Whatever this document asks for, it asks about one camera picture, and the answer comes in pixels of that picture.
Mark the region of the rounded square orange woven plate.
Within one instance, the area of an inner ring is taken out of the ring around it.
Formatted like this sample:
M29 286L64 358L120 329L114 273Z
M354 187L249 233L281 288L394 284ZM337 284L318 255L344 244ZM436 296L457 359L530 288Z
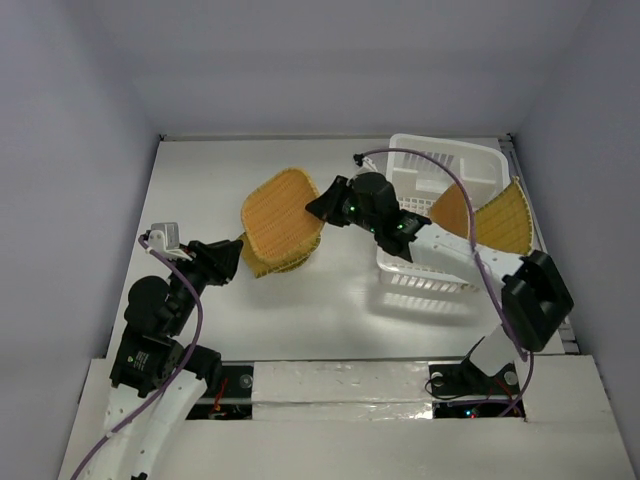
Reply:
M260 261L278 265L310 250L324 223L305 206L318 197L312 178L299 168L282 170L248 195L240 217Z

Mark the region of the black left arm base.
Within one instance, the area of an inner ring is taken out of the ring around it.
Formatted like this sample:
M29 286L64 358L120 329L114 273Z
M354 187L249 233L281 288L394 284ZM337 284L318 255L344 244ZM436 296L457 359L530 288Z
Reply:
M250 420L253 385L253 363L224 363L218 386L195 403L187 419Z

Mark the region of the fan-shaped green bamboo plate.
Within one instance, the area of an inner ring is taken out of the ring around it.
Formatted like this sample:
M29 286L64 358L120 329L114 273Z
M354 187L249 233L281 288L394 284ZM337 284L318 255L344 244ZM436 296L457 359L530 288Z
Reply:
M278 265L266 264L266 263L260 261L256 257L253 249L251 248L251 245L250 245L250 243L248 241L248 238L247 238L247 235L246 235L245 232L243 232L238 237L238 239L240 239L240 240L242 240L244 242L244 247L242 249L241 256L242 256L244 262L246 263L247 267L249 268L249 270L253 273L255 278L261 278L261 277L264 277L264 276L269 275L269 274L279 273L278 270L280 268L285 266L287 263L295 260L295 259L288 260L288 261L286 261L284 263L281 263L281 264L278 264ZM311 245L310 250L308 252L306 252L304 255L306 255L307 253L310 253L312 255L313 252L319 247L320 242L321 242L321 236L318 236L314 240L313 244Z

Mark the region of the triangular orange woven plate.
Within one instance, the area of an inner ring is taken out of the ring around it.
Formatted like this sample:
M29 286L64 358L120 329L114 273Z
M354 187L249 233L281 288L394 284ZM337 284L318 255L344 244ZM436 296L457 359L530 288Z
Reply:
M460 187L452 184L432 205L431 220L446 231L467 239L469 237L469 214Z

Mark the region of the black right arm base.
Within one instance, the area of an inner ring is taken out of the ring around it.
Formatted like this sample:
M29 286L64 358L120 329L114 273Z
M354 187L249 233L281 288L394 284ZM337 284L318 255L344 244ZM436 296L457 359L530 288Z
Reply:
M524 419L523 397L532 377L532 366L520 375L514 363L487 375L468 360L431 362L424 389L434 401L436 418Z

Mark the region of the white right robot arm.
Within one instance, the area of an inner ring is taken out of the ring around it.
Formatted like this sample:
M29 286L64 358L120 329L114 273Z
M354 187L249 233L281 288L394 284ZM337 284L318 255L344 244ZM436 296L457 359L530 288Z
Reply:
M393 185L380 173L338 176L306 209L330 225L369 231L377 246L392 256L441 270L487 292L501 324L438 378L440 387L462 385L481 393L517 356L542 351L574 307L550 255L539 250L528 255L503 252L471 236L450 233L401 208Z

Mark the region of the round green-rimmed bamboo plate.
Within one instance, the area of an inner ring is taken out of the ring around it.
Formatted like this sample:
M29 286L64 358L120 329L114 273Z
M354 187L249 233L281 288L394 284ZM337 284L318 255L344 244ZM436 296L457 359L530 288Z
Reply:
M290 272L292 270L295 270L297 268L300 268L302 265L304 265L310 258L311 254L307 253L306 255L303 255L297 259L295 259L294 261L291 261L289 263L287 263L285 266L283 266L282 268L280 268L278 270L279 273L286 273L286 272Z

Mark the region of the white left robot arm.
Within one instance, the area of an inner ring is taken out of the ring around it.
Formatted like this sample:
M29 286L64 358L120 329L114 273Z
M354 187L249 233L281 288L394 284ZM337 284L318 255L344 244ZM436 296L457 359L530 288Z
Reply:
M143 277L129 289L102 433L74 479L155 478L196 402L224 385L220 353L198 343L202 293L233 279L242 241L182 244L153 228L138 242L170 275Z

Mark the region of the square green-rimmed bamboo plate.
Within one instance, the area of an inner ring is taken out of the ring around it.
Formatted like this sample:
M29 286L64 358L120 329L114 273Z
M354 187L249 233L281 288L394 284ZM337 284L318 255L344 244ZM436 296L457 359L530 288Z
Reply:
M508 253L528 254L533 248L533 219L520 179L475 212L479 244Z

